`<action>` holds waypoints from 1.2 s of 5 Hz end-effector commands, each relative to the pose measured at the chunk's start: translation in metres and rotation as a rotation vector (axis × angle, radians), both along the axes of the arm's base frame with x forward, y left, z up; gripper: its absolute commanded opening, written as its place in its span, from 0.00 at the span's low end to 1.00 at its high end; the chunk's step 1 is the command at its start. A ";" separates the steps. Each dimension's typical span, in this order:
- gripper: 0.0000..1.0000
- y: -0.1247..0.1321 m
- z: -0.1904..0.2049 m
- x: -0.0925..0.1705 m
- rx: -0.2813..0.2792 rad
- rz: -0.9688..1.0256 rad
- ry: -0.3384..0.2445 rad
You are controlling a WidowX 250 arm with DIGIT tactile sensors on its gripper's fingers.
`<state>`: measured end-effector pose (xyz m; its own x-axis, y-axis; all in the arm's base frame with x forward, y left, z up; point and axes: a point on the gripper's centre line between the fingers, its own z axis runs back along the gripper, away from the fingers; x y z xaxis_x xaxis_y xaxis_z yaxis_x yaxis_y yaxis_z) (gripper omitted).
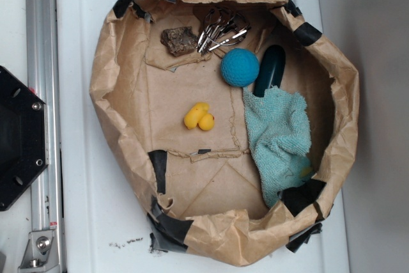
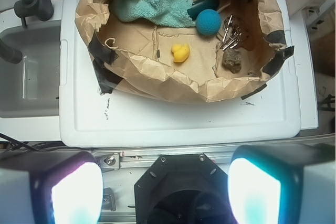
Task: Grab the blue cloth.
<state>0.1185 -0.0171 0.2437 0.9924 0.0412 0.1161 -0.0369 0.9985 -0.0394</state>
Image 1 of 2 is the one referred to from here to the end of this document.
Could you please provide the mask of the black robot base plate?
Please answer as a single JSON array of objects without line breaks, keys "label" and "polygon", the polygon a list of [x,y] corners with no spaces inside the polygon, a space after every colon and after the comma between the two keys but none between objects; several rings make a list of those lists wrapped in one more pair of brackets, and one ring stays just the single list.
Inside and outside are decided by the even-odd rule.
[{"label": "black robot base plate", "polygon": [[1,67],[1,211],[47,167],[45,103]]}]

